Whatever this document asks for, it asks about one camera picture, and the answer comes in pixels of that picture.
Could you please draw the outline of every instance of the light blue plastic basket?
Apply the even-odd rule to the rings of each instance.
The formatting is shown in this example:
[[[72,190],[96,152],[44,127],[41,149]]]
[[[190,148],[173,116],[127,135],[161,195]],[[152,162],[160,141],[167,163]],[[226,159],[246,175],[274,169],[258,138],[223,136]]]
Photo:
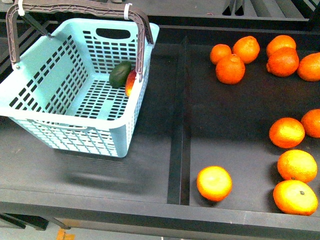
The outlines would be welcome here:
[[[159,27],[150,23],[150,28],[156,42]],[[105,38],[97,29],[127,30],[130,37]],[[137,35],[135,22],[80,18],[63,22],[52,38],[37,40],[21,56],[19,69],[0,84],[0,114],[52,148],[124,157],[148,83],[154,45],[145,40],[142,81],[135,81],[129,98],[124,87],[109,85],[109,73],[122,61],[136,65]],[[18,110],[14,117],[10,109]]]

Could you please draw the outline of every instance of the orange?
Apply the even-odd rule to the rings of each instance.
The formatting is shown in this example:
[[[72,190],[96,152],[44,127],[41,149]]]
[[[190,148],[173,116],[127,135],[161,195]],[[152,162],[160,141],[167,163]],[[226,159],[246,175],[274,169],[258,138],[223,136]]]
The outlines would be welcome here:
[[[266,46],[266,55],[268,58],[277,50],[282,48],[292,48],[296,49],[297,45],[295,40],[288,35],[276,36],[269,44]]]
[[[297,51],[291,47],[283,47],[275,51],[268,59],[266,69],[278,77],[288,77],[299,67]]]
[[[253,36],[240,38],[233,46],[232,53],[237,54],[244,64],[253,62],[260,52],[260,46]]]
[[[131,70],[128,77],[126,78],[124,92],[127,97],[130,97],[131,95],[131,91],[136,80],[136,75],[137,75],[136,70],[133,69]]]
[[[225,44],[215,45],[210,52],[210,60],[217,65],[220,59],[231,54],[231,48]]]
[[[224,84],[237,84],[244,77],[246,67],[236,54],[223,57],[215,67],[218,80]]]
[[[306,183],[299,180],[285,180],[273,190],[277,207],[286,214],[310,216],[318,208],[318,198]]]
[[[277,120],[269,130],[271,142],[283,149],[297,146],[305,137],[304,126],[296,119],[283,117]]]
[[[298,67],[300,78],[308,82],[320,80],[320,52],[305,56]]]
[[[218,202],[230,194],[232,179],[223,167],[207,166],[198,173],[196,186],[204,198]]]
[[[320,109],[308,111],[301,119],[305,133],[313,138],[320,138]]]
[[[317,162],[306,151],[292,149],[281,154],[277,162],[280,175],[285,180],[299,180],[308,183],[318,172]]]

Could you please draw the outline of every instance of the floor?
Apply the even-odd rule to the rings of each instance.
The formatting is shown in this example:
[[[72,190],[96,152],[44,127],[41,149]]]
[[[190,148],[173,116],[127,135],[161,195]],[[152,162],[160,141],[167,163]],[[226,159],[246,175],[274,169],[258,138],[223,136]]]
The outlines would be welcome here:
[[[1,228],[0,240],[58,240],[60,227],[49,223],[45,231],[37,231],[27,226],[25,229]],[[75,235],[74,240],[161,240],[159,236],[142,236],[137,234],[108,232],[99,230],[89,230],[72,228],[66,234]]]

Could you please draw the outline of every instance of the gray basket handle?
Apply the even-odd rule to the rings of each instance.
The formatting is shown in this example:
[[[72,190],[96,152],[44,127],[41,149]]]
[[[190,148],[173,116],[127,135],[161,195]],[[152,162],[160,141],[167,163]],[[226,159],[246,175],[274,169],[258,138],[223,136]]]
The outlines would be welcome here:
[[[123,18],[126,5],[90,0],[24,0],[22,6],[24,11],[34,13],[72,12],[92,14],[98,17]],[[18,10],[18,0],[16,0],[6,14],[6,29],[12,66],[20,62],[17,30]],[[128,9],[128,19],[133,20],[138,27],[135,70],[140,75],[141,81],[144,64],[145,37],[148,43],[154,44],[152,32],[147,15],[139,8],[130,6]]]

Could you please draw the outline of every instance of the black shelf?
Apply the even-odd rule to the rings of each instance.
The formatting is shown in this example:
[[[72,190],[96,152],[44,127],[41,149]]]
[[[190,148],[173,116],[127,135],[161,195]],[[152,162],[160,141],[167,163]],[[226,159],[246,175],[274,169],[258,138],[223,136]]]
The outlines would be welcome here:
[[[271,123],[320,107],[319,82],[267,73],[265,48],[278,34],[296,40],[301,58],[320,51],[318,32],[162,27],[125,158],[54,150],[0,117],[1,211],[164,237],[320,238],[319,209],[309,217],[283,214],[270,197],[283,152],[268,140]],[[219,83],[210,49],[247,35],[261,46],[258,59],[240,84]],[[299,148],[319,163],[317,139],[306,137]],[[195,177],[215,164],[230,171],[234,188],[213,204],[199,195]],[[320,197],[320,178],[310,185]]]

